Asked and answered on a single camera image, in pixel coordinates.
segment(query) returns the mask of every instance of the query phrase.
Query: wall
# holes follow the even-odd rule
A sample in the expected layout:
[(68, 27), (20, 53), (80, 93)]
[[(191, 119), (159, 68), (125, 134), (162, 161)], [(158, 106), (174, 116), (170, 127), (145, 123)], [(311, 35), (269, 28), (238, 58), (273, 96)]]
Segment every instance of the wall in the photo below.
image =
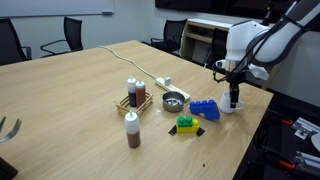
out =
[[(99, 45), (114, 44), (128, 40), (141, 40), (142, 6), (139, 0), (114, 0), (114, 15), (68, 16), (82, 20), (82, 43), (85, 49)], [(63, 32), (64, 16), (18, 17), (12, 23), (21, 44), (32, 47), (32, 58), (37, 59), (46, 52), (40, 46), (55, 40), (65, 39)], [(66, 43), (50, 46), (54, 51), (68, 50)]]
[[(74, 16), (83, 20), (84, 48), (113, 44), (128, 40), (161, 38), (167, 19), (181, 20), (202, 18), (228, 23), (237, 23), (245, 18), (210, 15), (203, 13), (160, 10), (154, 7), (154, 0), (114, 0), (113, 16)], [(22, 45), (32, 47), (33, 58), (45, 55), (40, 51), (42, 44), (63, 39), (63, 17), (13, 18), (13, 24)], [(308, 32), (294, 45), (281, 67), (271, 89), (320, 107), (320, 36)], [(53, 47), (67, 49), (67, 45)], [(198, 53), (198, 58), (205, 54)]]

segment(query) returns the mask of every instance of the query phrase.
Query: office chair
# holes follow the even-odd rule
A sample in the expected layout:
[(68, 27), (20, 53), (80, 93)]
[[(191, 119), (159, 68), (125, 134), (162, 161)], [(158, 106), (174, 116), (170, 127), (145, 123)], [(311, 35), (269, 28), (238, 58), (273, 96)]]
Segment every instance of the office chair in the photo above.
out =
[(181, 38), (187, 19), (182, 21), (167, 20), (164, 26), (163, 39), (151, 38), (151, 46), (173, 54), (181, 48)]
[(0, 19), (0, 66), (31, 60), (31, 48), (22, 47), (10, 19)]
[[(83, 46), (82, 46), (82, 42), (81, 42), (81, 24), (82, 24), (82, 21), (80, 21), (80, 20), (64, 17), (64, 35), (65, 35), (66, 39), (57, 40), (57, 41), (42, 45), (40, 47), (40, 49), (50, 53), (49, 55), (46, 55), (43, 57), (54, 56), (54, 55), (83, 50)], [(59, 43), (59, 42), (64, 42), (64, 41), (66, 41), (68, 43), (70, 51), (56, 53), (56, 52), (50, 51), (48, 49), (45, 49), (45, 47), (47, 47), (49, 45)]]
[[(225, 59), (227, 55), (227, 37), (228, 32), (220, 29), (213, 30), (211, 47), (208, 49), (207, 56), (203, 62), (204, 67), (212, 69), (214, 63), (218, 60)], [(224, 69), (219, 69), (218, 72), (224, 74)]]

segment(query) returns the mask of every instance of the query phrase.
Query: lego brick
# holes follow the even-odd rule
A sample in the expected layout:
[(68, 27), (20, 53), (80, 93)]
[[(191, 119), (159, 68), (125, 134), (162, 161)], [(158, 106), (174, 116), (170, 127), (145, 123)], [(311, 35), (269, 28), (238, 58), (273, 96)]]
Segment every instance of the lego brick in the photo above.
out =
[(218, 110), (218, 106), (214, 100), (203, 100), (202, 102), (190, 102), (189, 103), (190, 112), (192, 114), (204, 114), (204, 118), (207, 120), (219, 120), (220, 113)]
[(192, 127), (192, 117), (187, 116), (186, 118), (180, 116), (177, 119), (177, 127)]
[(200, 128), (199, 121), (197, 119), (193, 119), (191, 127), (178, 127), (177, 126), (177, 133), (196, 133), (196, 132), (198, 132), (199, 128)]

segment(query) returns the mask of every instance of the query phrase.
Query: brown liquid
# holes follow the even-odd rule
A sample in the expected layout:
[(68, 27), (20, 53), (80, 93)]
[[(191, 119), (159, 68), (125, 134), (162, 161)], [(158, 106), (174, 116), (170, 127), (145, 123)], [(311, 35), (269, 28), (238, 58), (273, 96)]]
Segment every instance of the brown liquid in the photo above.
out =
[(128, 93), (129, 94), (129, 104), (131, 107), (136, 107), (136, 93)]
[(136, 88), (137, 108), (139, 108), (145, 101), (146, 101), (146, 89)]
[(131, 148), (137, 148), (140, 146), (140, 131), (138, 131), (135, 134), (128, 134), (127, 133), (127, 137), (128, 137), (128, 144)]

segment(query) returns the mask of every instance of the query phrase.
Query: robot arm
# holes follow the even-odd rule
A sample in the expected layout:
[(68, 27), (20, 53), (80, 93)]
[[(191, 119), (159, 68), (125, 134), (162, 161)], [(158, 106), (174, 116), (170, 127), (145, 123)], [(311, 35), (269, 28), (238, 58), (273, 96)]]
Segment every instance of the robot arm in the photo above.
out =
[(234, 24), (229, 29), (226, 59), (219, 61), (224, 64), (226, 76), (216, 79), (214, 73), (215, 81), (226, 80), (230, 84), (230, 107), (235, 108), (238, 103), (239, 84), (246, 80), (248, 70), (262, 79), (268, 78), (265, 71), (253, 64), (283, 61), (294, 43), (319, 20), (320, 0), (301, 0), (299, 3), (294, 1), (273, 27), (254, 21)]

